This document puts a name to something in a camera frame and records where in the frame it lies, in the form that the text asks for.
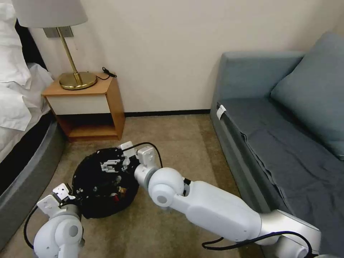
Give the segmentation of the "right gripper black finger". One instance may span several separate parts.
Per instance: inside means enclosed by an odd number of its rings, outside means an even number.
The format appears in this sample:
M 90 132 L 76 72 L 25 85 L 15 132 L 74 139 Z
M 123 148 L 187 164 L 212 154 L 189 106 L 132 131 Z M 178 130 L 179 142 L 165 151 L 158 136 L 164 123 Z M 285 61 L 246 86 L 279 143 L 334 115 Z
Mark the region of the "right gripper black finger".
M 119 173 L 123 162 L 121 160 L 108 160 L 100 162 L 101 170 L 105 173 Z
M 130 159 L 132 158 L 132 156 L 126 156 L 123 154 L 121 157 L 124 159 L 122 162 L 121 170 L 123 172 L 128 172 L 128 167 L 130 165 Z

